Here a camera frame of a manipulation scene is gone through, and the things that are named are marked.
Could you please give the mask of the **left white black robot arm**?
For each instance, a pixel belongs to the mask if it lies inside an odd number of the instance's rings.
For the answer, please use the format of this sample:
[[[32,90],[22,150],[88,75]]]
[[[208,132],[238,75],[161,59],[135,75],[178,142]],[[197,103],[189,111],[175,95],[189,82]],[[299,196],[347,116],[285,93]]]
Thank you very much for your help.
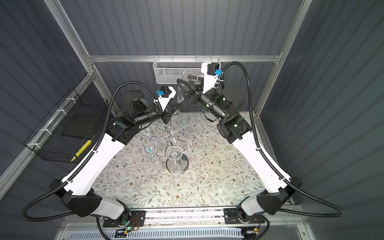
[[[117,117],[108,121],[106,130],[101,135],[103,140],[97,150],[91,150],[81,161],[83,168],[77,166],[71,171],[76,176],[71,179],[71,174],[62,180],[68,184],[57,191],[57,196],[67,209],[79,217],[89,215],[107,217],[115,220],[120,227],[132,224],[132,215],[129,208],[121,201],[112,201],[94,192],[92,185],[96,178],[109,164],[111,159],[126,146],[131,139],[145,128],[146,124],[161,119],[168,123],[171,115],[179,108],[171,99],[176,95],[176,90],[171,86],[162,86],[157,91],[158,102],[150,107],[139,90],[131,90],[120,98],[123,108]]]

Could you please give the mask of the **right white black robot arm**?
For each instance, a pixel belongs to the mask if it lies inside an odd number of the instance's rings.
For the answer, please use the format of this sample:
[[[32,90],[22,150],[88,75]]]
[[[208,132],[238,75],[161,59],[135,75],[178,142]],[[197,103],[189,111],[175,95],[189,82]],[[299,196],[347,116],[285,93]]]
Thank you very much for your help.
[[[295,190],[285,183],[291,180],[290,175],[265,152],[250,124],[240,115],[245,99],[239,88],[226,86],[218,94],[214,89],[204,93],[202,85],[193,85],[181,79],[177,80],[177,84],[187,101],[201,104],[204,110],[219,120],[217,128],[221,136],[247,159],[262,180],[264,190],[245,198],[237,206],[239,220],[247,222],[255,214],[274,215]]]

